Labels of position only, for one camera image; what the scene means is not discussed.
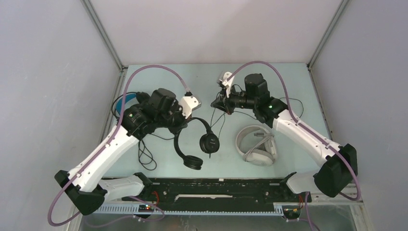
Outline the small black on-ear headphones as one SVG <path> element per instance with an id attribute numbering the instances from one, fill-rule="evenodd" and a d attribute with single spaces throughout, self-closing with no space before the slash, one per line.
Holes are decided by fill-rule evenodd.
<path id="1" fill-rule="evenodd" d="M 208 154 L 209 158 L 211 158 L 211 155 L 218 152 L 220 149 L 219 137 L 213 132 L 210 124 L 203 118 L 191 117 L 186 120 L 186 126 L 194 120 L 199 121 L 204 126 L 205 133 L 200 137 L 198 141 L 192 141 L 192 144 L 190 144 L 190 146 L 192 146 L 193 144 L 197 145 L 198 148 L 203 153 Z M 174 149 L 177 155 L 183 160 L 184 166 L 193 170 L 201 170 L 203 165 L 203 159 L 191 154 L 184 154 L 184 152 L 180 148 L 179 143 L 182 131 L 183 129 L 179 130 L 174 134 L 173 139 Z"/>

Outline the white gaming headset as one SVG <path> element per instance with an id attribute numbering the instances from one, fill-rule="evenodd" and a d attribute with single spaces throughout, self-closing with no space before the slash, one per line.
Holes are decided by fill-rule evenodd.
<path id="1" fill-rule="evenodd" d="M 262 137 L 262 139 L 244 152 L 240 145 L 243 139 L 250 134 L 255 137 Z M 242 128 L 235 138 L 235 148 L 244 162 L 255 166 L 271 166 L 278 158 L 274 135 L 270 130 L 260 125 L 250 125 Z"/>

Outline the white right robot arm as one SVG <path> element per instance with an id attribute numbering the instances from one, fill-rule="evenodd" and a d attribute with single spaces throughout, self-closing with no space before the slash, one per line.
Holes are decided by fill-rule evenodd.
<path id="1" fill-rule="evenodd" d="M 226 72 L 218 81 L 221 91 L 211 107 L 228 115 L 236 108 L 250 109 L 256 119 L 287 136 L 302 147 L 320 167 L 317 172 L 293 173 L 280 187 L 285 201 L 294 200 L 299 193 L 312 190 L 312 185 L 328 197 L 342 194 L 342 190 L 358 175 L 357 151 L 351 144 L 340 144 L 320 135 L 305 124 L 288 104 L 270 95 L 261 74 L 245 77 L 245 90 L 236 91 L 234 77 Z"/>

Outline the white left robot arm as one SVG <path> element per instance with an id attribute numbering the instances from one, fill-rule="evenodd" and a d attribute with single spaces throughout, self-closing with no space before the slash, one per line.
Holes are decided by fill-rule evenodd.
<path id="1" fill-rule="evenodd" d="M 163 88 L 152 94 L 138 92 L 136 99 L 138 102 L 122 111 L 118 124 L 84 161 L 54 176 L 82 215 L 90 215 L 104 202 L 123 197 L 149 199 L 152 182 L 144 174 L 103 180 L 105 173 L 125 152 L 156 129 L 179 131 L 193 110 L 201 105 L 190 92 L 177 100 L 173 92 Z"/>

